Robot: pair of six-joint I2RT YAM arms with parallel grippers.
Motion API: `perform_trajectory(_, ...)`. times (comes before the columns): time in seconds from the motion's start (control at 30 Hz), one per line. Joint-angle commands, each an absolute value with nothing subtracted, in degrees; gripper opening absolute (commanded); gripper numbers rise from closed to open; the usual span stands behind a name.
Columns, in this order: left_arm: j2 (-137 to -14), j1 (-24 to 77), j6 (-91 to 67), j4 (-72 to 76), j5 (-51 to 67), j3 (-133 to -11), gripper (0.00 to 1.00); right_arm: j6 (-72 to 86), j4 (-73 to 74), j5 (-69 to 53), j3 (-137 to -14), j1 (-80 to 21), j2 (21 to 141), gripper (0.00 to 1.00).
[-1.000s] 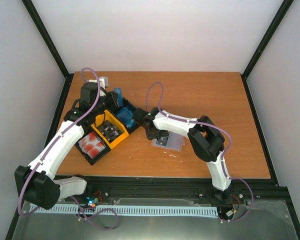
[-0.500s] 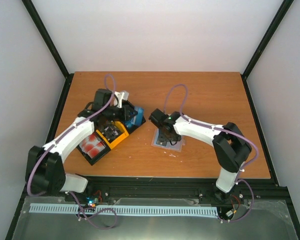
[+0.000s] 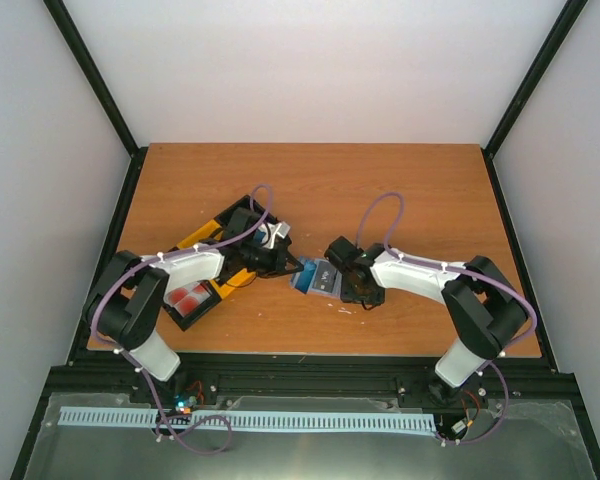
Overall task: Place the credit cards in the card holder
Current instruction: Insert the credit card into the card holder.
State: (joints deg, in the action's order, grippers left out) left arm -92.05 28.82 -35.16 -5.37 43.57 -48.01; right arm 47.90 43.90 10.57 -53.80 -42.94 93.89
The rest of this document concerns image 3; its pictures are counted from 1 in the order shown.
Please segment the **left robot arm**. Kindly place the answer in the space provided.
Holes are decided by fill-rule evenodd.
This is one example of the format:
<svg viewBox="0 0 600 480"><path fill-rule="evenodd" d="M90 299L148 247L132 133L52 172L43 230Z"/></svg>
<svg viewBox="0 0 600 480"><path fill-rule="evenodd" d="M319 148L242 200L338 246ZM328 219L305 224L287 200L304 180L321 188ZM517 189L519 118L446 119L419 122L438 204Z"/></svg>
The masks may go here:
<svg viewBox="0 0 600 480"><path fill-rule="evenodd" d="M177 402L187 393L188 378L178 371L179 355L158 333L160 313L187 330L253 279L302 271L291 243L288 223L241 200L166 253L117 252L90 291L82 318L93 337L154 378L157 395Z"/></svg>

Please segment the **pink leather card holder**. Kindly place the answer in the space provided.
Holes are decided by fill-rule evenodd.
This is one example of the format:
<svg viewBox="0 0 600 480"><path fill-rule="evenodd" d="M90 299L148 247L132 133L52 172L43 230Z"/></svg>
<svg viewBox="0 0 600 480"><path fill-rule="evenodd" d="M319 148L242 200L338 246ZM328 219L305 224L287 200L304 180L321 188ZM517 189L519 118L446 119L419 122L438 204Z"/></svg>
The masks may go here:
<svg viewBox="0 0 600 480"><path fill-rule="evenodd" d="M321 295L339 299L342 274L328 260L300 257L303 270L291 276L292 289L304 295Z"/></svg>

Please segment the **blue card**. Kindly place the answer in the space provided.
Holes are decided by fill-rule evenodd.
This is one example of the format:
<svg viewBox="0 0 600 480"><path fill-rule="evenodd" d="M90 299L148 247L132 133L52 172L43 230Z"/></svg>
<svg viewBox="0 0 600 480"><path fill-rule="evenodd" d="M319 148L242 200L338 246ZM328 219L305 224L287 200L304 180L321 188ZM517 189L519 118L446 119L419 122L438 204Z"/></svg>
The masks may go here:
<svg viewBox="0 0 600 480"><path fill-rule="evenodd" d="M315 260L310 258L302 258L302 264L303 270L293 275L290 284L295 290L307 294L312 285L317 265Z"/></svg>

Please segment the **three-compartment card bin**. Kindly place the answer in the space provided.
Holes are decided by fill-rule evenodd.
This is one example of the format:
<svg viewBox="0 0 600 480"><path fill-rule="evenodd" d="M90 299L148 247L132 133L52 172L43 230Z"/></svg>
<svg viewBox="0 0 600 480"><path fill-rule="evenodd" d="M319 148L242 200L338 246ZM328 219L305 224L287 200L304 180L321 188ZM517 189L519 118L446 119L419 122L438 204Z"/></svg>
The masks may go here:
<svg viewBox="0 0 600 480"><path fill-rule="evenodd" d="M282 221L266 213L265 208L253 197L245 195L171 249L176 253L202 244L212 247L199 256L183 255L173 260L178 270L171 275L163 306L181 330L189 329L235 290L261 278L244 267L239 256L239 248L248 242L261 245L262 232L258 228L264 222ZM292 244L290 235L278 243L284 243L290 252ZM205 283L211 292L211 297L193 314L181 317L166 304L166 297L174 289L194 282Z"/></svg>

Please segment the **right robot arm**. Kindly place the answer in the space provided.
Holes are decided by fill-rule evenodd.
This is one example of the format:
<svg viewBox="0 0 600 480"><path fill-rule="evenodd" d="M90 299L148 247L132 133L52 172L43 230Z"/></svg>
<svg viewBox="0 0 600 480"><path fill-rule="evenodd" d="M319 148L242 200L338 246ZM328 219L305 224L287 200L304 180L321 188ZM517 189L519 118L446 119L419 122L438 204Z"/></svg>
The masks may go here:
<svg viewBox="0 0 600 480"><path fill-rule="evenodd" d="M342 299L373 309L388 289L428 298L447 308L456 340L437 361L438 382L457 390L521 337L533 333L537 314L487 257L443 262L376 243L364 250L343 236L326 249L342 275Z"/></svg>

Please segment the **black VIP card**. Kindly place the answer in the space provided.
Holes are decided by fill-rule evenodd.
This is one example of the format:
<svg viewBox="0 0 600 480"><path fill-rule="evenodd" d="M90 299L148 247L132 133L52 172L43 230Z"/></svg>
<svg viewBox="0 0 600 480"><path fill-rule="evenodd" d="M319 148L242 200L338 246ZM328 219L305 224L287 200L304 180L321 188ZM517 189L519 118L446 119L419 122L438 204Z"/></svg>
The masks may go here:
<svg viewBox="0 0 600 480"><path fill-rule="evenodd" d="M321 295L338 298L341 290L341 273L327 260L318 260L313 279L313 290Z"/></svg>

